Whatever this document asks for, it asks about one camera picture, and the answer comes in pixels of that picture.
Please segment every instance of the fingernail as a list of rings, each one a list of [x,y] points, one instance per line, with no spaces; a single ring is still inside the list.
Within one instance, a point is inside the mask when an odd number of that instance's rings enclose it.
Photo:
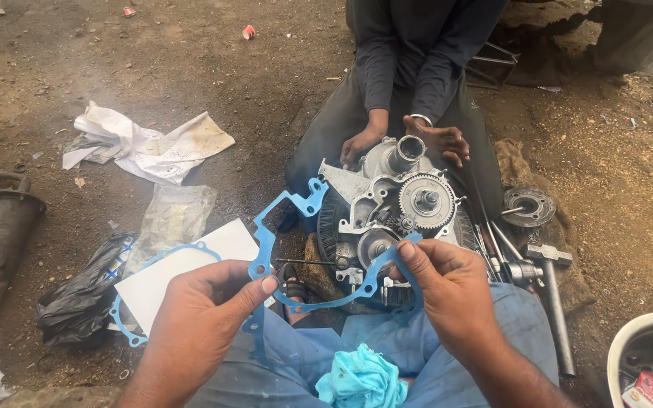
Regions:
[[[268,275],[261,281],[261,288],[269,295],[276,292],[277,287],[279,287],[279,280],[274,275]]]
[[[415,254],[415,247],[412,245],[412,243],[404,243],[400,247],[400,256],[405,259],[409,260],[411,259]]]

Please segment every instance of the black plastic bag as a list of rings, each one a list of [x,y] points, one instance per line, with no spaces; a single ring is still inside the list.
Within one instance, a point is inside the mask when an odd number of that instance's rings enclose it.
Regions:
[[[45,346],[95,348],[102,345],[108,311],[113,306],[120,282],[121,266],[114,277],[110,266],[137,235],[130,232],[111,236],[87,263],[85,269],[61,286],[45,293],[38,301],[34,319],[42,330]]]

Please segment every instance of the blue pants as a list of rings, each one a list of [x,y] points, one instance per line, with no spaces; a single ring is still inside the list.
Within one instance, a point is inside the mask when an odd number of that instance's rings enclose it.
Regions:
[[[491,284],[491,294],[506,339],[558,385],[556,351],[539,302],[510,284]],[[488,406],[472,376],[440,345],[424,310],[407,325],[387,314],[351,316],[341,337],[332,329],[294,329],[267,310],[264,340],[274,364],[251,359],[253,337],[239,331],[223,364],[186,407],[327,408],[314,396],[316,381],[331,370],[335,352],[354,351],[360,343],[383,353],[401,377],[415,377],[404,408]]]

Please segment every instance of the bracelet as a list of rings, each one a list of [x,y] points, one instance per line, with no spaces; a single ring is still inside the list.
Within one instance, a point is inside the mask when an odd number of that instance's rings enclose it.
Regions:
[[[424,121],[427,122],[427,126],[432,127],[432,121],[430,120],[429,117],[427,117],[425,115],[420,115],[418,113],[413,113],[412,115],[410,115],[410,117],[419,117],[420,119],[424,119]]]

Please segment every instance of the man's left hand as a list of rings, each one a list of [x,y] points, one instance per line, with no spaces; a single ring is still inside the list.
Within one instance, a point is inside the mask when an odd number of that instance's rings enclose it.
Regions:
[[[243,321],[279,285],[270,274],[251,281],[248,264],[218,262],[170,281],[119,408],[182,406],[213,376]]]
[[[402,118],[402,121],[407,128],[405,134],[422,139],[427,147],[428,157],[449,160],[457,167],[462,167],[462,161],[470,161],[470,146],[465,142],[458,128],[431,128],[426,126],[421,118],[415,119],[407,115]]]

